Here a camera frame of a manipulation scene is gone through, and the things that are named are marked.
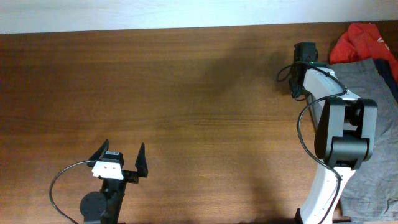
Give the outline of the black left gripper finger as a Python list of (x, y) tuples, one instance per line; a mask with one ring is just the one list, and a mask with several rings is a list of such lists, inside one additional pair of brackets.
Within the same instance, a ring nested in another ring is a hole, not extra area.
[(101, 147), (89, 158), (89, 167), (93, 167), (97, 161), (101, 161), (104, 154), (109, 149), (109, 140), (106, 139), (105, 142), (101, 145)]
[(142, 143), (139, 149), (139, 153), (137, 155), (137, 159), (135, 162), (136, 172), (139, 177), (147, 177), (148, 176), (148, 167), (146, 161), (146, 151), (145, 144)]

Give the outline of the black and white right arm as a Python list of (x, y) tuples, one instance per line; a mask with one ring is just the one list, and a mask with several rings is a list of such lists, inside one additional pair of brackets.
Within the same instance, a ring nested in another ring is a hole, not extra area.
[(318, 63), (313, 42), (294, 45), (289, 87), (293, 98), (309, 96), (303, 109), (320, 105), (314, 152), (317, 163), (310, 193), (296, 211), (295, 223), (332, 223), (333, 212), (350, 178), (374, 148), (377, 103), (349, 91), (332, 69)]

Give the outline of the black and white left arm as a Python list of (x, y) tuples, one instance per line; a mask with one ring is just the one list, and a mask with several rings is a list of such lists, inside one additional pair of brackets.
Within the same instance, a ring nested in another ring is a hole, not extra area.
[(93, 177), (103, 181), (99, 191), (86, 194), (80, 202), (84, 223), (117, 223), (127, 184), (137, 184), (148, 176), (145, 144), (141, 144), (135, 167), (124, 170), (124, 158), (120, 152), (109, 150), (109, 140), (89, 158), (88, 167)]

